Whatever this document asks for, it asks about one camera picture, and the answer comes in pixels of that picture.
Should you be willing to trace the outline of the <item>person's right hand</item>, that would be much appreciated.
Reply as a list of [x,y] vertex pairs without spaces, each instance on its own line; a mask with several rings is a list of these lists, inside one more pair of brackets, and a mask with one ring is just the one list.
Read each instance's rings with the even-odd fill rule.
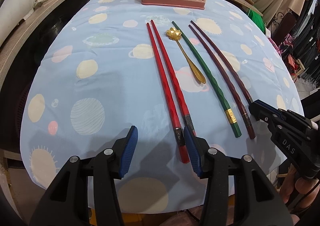
[[304,198],[296,205],[296,210],[305,211],[312,205],[318,195],[319,180],[316,178],[304,179],[300,177],[296,168],[291,164],[279,192],[285,204],[289,201],[295,190],[304,196]]

